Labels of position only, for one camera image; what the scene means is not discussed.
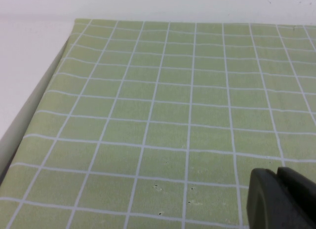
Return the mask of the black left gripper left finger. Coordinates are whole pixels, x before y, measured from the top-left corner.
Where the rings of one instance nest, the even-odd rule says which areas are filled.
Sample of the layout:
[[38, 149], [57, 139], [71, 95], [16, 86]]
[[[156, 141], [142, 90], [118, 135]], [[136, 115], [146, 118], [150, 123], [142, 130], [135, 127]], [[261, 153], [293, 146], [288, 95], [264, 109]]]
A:
[[251, 171], [247, 217], [251, 229], [295, 229], [297, 211], [276, 174], [264, 168]]

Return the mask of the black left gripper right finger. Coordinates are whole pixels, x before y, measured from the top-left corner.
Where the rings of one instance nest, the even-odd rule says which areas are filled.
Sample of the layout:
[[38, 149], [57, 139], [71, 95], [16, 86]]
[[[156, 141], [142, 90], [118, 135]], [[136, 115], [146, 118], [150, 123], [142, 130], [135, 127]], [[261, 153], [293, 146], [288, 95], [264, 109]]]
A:
[[316, 184], [289, 167], [279, 167], [277, 177], [287, 189], [289, 195], [306, 223], [316, 228]]

